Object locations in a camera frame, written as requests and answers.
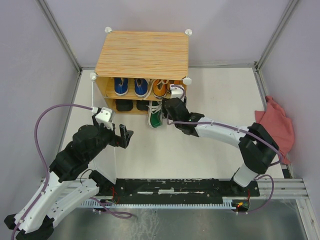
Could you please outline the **green sneaker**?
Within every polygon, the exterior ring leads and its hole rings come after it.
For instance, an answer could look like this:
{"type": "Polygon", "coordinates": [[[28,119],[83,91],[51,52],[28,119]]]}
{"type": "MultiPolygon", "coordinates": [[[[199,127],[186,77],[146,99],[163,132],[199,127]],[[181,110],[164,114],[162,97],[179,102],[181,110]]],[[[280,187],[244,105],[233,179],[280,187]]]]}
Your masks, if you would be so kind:
{"type": "Polygon", "coordinates": [[[147,124],[150,128],[156,129],[163,124],[163,112],[161,101],[149,101],[147,124]]]}

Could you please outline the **orange sneaker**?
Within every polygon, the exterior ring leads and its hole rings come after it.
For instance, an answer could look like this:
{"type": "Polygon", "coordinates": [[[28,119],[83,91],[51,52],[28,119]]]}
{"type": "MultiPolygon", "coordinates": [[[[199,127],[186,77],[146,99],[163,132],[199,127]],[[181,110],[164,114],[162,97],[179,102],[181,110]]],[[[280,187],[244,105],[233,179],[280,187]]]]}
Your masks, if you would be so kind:
{"type": "Polygon", "coordinates": [[[146,100],[151,93],[153,93],[154,97],[157,99],[164,98],[167,94],[167,84],[168,80],[164,79],[146,79],[148,83],[148,92],[146,96],[143,98],[146,100]]]}
{"type": "Polygon", "coordinates": [[[168,93],[171,93],[171,85],[179,85],[180,81],[179,80],[169,80],[167,85],[166,85],[166,90],[168,93]]]}

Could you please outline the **blue sneaker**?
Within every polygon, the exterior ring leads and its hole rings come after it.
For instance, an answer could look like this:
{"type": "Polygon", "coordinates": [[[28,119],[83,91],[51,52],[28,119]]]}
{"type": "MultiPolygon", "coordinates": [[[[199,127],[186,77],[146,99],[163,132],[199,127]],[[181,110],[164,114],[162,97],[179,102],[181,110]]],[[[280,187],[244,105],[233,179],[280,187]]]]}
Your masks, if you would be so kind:
{"type": "Polygon", "coordinates": [[[114,91],[117,96],[124,96],[128,93],[128,78],[115,77],[114,78],[114,91]]]}
{"type": "Polygon", "coordinates": [[[134,92],[137,97],[144,98],[148,93],[148,82],[144,78],[134,80],[134,92]]]}

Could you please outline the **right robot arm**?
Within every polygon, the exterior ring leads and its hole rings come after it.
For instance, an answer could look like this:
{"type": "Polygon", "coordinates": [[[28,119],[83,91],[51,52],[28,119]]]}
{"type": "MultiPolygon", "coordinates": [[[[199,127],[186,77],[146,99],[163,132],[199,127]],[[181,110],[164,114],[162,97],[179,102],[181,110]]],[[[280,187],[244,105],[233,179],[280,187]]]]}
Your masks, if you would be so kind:
{"type": "Polygon", "coordinates": [[[204,114],[188,111],[179,98],[165,99],[162,109],[170,125],[188,136],[210,138],[239,149],[243,164],[235,172],[229,183],[231,193],[236,196],[247,191],[248,185],[257,176],[264,175],[273,163],[275,156],[282,155],[279,146],[268,131],[259,123],[250,126],[232,126],[214,121],[204,114]]]}

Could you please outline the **front right cabinet connector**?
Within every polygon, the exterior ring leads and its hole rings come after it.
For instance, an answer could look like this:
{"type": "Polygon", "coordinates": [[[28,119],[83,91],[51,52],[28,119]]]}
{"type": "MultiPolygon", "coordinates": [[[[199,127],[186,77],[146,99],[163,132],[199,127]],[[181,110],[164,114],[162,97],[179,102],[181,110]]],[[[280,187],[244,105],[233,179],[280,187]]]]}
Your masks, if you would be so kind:
{"type": "Polygon", "coordinates": [[[192,79],[190,77],[185,77],[183,80],[182,80],[183,84],[184,85],[190,85],[192,83],[192,79]]]}

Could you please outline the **wood pattern shoe cabinet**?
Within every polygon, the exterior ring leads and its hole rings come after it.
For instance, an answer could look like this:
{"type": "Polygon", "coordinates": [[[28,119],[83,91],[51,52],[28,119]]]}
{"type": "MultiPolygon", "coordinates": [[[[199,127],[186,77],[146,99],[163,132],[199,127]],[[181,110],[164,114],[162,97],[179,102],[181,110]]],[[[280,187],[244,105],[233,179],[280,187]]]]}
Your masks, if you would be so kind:
{"type": "Polygon", "coordinates": [[[188,77],[189,36],[183,32],[112,31],[106,35],[94,73],[95,83],[109,108],[124,114],[146,114],[137,110],[138,101],[161,101],[153,93],[147,99],[135,94],[135,79],[179,81],[188,77]],[[118,96],[115,78],[128,78],[128,92],[118,96]],[[118,111],[116,99],[133,100],[131,111],[118,111]]]}

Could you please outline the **front left cabinet connector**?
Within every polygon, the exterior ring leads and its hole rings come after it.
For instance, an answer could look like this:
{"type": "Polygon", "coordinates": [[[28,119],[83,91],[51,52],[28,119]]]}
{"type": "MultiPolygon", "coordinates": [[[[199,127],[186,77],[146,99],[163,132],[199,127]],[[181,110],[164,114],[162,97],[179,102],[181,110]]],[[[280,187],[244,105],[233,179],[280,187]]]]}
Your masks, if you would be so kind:
{"type": "Polygon", "coordinates": [[[97,79],[97,74],[95,72],[91,72],[89,77],[91,81],[95,81],[97,79]]]}

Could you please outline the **white cabinet corner connector right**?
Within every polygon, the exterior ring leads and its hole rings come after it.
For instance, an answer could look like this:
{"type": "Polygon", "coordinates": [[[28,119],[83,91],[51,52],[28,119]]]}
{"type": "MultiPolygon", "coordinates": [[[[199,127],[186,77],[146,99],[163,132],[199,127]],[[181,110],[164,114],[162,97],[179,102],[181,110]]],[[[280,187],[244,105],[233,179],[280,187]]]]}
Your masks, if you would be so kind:
{"type": "Polygon", "coordinates": [[[193,34],[191,29],[186,29],[184,32],[187,36],[191,36],[193,34]]]}

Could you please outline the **white cabinet corner connector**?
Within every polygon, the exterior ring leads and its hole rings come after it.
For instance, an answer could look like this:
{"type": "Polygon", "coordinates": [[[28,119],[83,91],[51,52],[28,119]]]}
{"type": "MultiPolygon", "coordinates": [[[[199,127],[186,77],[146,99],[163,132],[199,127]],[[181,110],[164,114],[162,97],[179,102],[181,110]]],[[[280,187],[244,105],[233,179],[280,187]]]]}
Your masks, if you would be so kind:
{"type": "Polygon", "coordinates": [[[186,29],[184,32],[187,36],[191,36],[193,34],[191,29],[186,29]]]}
{"type": "Polygon", "coordinates": [[[105,31],[106,34],[109,34],[109,33],[111,33],[113,30],[112,30],[111,27],[107,26],[107,27],[104,29],[104,31],[105,31]]]}

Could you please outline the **white cabinet corner connector left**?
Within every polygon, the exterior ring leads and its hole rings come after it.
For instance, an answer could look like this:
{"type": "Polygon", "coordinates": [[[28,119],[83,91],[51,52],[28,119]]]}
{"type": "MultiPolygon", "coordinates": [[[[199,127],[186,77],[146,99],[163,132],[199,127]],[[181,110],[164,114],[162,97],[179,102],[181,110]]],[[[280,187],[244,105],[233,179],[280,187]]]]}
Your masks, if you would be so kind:
{"type": "Polygon", "coordinates": [[[104,31],[105,31],[106,34],[109,34],[109,33],[111,33],[113,30],[112,30],[111,27],[107,26],[107,27],[104,29],[104,31]]]}

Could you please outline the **pink cloth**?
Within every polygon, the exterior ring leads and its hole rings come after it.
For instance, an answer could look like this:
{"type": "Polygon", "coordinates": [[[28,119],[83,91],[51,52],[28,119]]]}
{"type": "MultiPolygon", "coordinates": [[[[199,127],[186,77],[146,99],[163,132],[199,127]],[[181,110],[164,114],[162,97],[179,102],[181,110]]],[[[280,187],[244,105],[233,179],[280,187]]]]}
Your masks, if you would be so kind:
{"type": "Polygon", "coordinates": [[[274,139],[279,147],[279,152],[283,156],[282,163],[290,164],[287,154],[295,143],[295,132],[292,120],[286,116],[286,112],[271,96],[267,95],[266,110],[256,110],[255,121],[261,124],[274,139]]]}

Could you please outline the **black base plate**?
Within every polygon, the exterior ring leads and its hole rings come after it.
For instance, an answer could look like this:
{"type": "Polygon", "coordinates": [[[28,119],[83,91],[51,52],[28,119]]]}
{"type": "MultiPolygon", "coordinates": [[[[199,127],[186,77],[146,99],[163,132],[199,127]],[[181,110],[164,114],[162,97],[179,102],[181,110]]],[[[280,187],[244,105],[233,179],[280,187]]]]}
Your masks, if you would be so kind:
{"type": "Polygon", "coordinates": [[[125,179],[105,183],[98,196],[116,197],[118,204],[221,204],[223,197],[259,197],[258,183],[241,187],[233,180],[125,179]]]}

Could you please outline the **right aluminium frame post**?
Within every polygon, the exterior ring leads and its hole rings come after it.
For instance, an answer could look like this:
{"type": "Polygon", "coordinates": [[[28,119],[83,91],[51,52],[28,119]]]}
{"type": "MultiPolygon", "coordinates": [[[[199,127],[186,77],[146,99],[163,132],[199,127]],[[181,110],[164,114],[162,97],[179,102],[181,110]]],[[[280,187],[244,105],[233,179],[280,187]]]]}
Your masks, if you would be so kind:
{"type": "Polygon", "coordinates": [[[265,65],[268,57],[270,56],[273,48],[275,47],[277,41],[280,39],[283,31],[285,30],[287,24],[289,23],[290,19],[292,18],[295,10],[300,4],[300,0],[289,0],[288,4],[286,5],[275,30],[273,31],[266,47],[264,48],[259,60],[255,63],[256,71],[260,71],[263,66],[265,65]]]}

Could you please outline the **left aluminium frame post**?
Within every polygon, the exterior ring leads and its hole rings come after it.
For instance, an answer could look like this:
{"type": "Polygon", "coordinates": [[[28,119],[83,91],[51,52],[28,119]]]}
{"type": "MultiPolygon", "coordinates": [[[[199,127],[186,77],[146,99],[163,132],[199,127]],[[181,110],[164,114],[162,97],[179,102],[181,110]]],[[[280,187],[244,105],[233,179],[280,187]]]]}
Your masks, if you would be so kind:
{"type": "Polygon", "coordinates": [[[77,70],[77,72],[82,72],[82,67],[79,64],[77,58],[75,57],[63,31],[59,27],[54,14],[52,13],[49,4],[46,0],[36,0],[36,3],[39,5],[42,13],[44,14],[45,18],[47,19],[48,23],[50,24],[51,29],[53,30],[55,36],[57,37],[58,41],[60,42],[64,52],[67,54],[69,60],[72,62],[72,65],[77,70]]]}

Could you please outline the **aluminium rail frame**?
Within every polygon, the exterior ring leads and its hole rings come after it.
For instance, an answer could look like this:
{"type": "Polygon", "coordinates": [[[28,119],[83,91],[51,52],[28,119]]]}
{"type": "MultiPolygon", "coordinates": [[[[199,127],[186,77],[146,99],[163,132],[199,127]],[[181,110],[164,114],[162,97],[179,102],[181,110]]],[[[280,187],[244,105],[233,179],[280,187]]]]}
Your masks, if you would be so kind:
{"type": "MultiPolygon", "coordinates": [[[[264,110],[267,109],[266,95],[268,93],[267,87],[264,83],[262,76],[262,63],[260,60],[254,63],[254,76],[258,86],[258,90],[261,96],[262,104],[264,110]]],[[[288,170],[289,177],[293,176],[292,166],[284,165],[281,163],[282,170],[288,170]]],[[[298,227],[303,228],[307,240],[319,240],[320,239],[320,226],[318,224],[315,212],[313,210],[307,189],[305,187],[303,179],[298,178],[284,178],[274,180],[275,190],[273,197],[270,201],[280,201],[280,203],[285,203],[285,201],[292,200],[296,204],[296,212],[300,222],[298,227]]]]}

